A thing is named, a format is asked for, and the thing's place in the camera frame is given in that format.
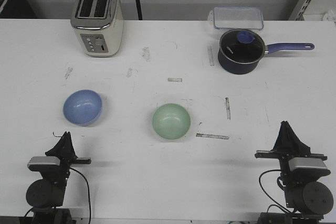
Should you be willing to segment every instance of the white table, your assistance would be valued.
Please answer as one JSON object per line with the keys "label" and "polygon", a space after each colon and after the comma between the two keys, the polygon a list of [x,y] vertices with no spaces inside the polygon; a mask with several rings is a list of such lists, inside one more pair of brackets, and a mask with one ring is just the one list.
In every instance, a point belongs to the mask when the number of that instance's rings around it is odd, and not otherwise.
{"label": "white table", "polygon": [[[92,158],[76,168],[89,180],[94,218],[256,220],[271,204],[258,176],[279,164],[254,154],[272,149],[283,120],[313,153],[328,156],[332,174],[319,181],[336,194],[332,22],[265,22],[259,32],[265,43],[312,42],[316,48],[276,52],[242,76],[219,65],[208,22],[126,21],[120,51],[103,59],[81,51],[68,20],[2,19],[0,31],[0,215],[22,216],[30,208],[26,190],[41,176],[26,164],[57,143],[53,132],[64,131],[71,132],[78,156]],[[103,98],[101,117],[88,127],[62,114],[65,99],[80,89]],[[155,109],[168,102],[186,107],[192,118],[186,136],[174,142],[151,126]],[[284,204],[277,176],[263,182]],[[86,185],[76,173],[64,207],[73,217],[88,216]],[[325,221],[336,221],[336,208]]]}

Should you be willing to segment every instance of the purple pan handle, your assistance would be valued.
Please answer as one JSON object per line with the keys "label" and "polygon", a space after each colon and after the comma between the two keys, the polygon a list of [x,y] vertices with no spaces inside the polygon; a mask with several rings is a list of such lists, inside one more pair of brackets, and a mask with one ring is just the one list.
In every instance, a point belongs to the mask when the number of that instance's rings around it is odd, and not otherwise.
{"label": "purple pan handle", "polygon": [[315,48],[312,43],[275,43],[267,45],[268,53],[280,50],[313,50]]}

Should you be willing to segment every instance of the blue bowl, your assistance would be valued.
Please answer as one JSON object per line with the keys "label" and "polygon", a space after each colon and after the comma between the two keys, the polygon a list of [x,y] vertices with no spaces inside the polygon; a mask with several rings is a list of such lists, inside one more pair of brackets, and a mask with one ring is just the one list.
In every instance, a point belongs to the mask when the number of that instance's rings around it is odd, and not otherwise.
{"label": "blue bowl", "polygon": [[79,90],[67,98],[63,106],[65,118],[75,125],[93,123],[102,111],[100,96],[92,90]]}

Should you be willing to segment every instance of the saucepan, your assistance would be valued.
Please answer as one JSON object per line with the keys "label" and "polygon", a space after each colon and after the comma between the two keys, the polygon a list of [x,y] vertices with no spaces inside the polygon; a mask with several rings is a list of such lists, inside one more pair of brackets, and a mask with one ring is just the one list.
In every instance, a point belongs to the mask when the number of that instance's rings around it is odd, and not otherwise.
{"label": "saucepan", "polygon": [[218,61],[228,72],[246,74],[254,70],[265,54],[280,50],[313,50],[312,43],[276,43],[265,45],[263,39],[248,29],[232,29],[219,41]]}

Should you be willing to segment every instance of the chrome toaster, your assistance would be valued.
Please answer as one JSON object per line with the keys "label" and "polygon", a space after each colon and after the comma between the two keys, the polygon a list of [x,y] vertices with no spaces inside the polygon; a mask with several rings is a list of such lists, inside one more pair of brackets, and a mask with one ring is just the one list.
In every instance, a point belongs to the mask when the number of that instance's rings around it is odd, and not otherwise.
{"label": "chrome toaster", "polygon": [[86,54],[114,55],[119,50],[124,26],[120,0],[76,0],[71,25]]}

